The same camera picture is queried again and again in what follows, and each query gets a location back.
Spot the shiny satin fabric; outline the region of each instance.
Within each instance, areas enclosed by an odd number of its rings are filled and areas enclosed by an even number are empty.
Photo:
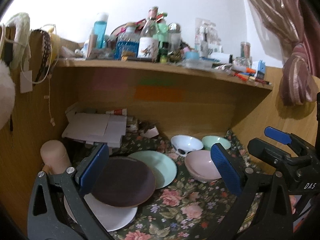
[[[280,97],[284,105],[314,102],[320,77],[320,25],[303,0],[250,0],[263,25],[280,40],[284,58]]]

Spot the orange sticky note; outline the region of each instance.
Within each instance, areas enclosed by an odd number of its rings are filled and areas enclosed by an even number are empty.
[[[158,102],[182,102],[184,91],[167,86],[143,86],[136,87],[134,99]]]

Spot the blue gripper pad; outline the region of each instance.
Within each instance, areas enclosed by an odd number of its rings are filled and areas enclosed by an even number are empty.
[[[240,162],[230,156],[220,143],[212,145],[210,154],[228,190],[239,196],[244,184],[244,172]]]
[[[106,144],[98,144],[89,157],[84,158],[77,167],[75,176],[79,185],[79,194],[87,195],[100,176],[109,159],[109,149]]]
[[[264,135],[284,145],[292,142],[291,137],[286,132],[268,126],[264,129]]]

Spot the bolt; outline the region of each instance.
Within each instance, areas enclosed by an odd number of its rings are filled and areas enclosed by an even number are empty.
[[[299,178],[301,178],[302,172],[301,172],[300,170],[297,170],[297,171],[296,171],[296,174],[297,174],[297,176],[298,176]]]
[[[245,168],[245,172],[248,174],[252,174],[253,173],[253,169],[250,167]]]
[[[41,177],[43,177],[43,176],[44,176],[44,171],[39,171],[38,177],[41,178]]]
[[[73,173],[75,171],[75,168],[74,167],[69,167],[69,168],[67,168],[67,173],[68,174],[71,174],[71,173]]]
[[[282,173],[281,173],[280,171],[276,171],[276,176],[277,176],[278,178],[281,178],[281,177],[282,177]]]

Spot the dark brown plate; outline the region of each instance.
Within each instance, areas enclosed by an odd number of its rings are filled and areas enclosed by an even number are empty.
[[[92,195],[114,207],[135,207],[156,190],[156,179],[143,162],[129,157],[111,157],[93,186]]]

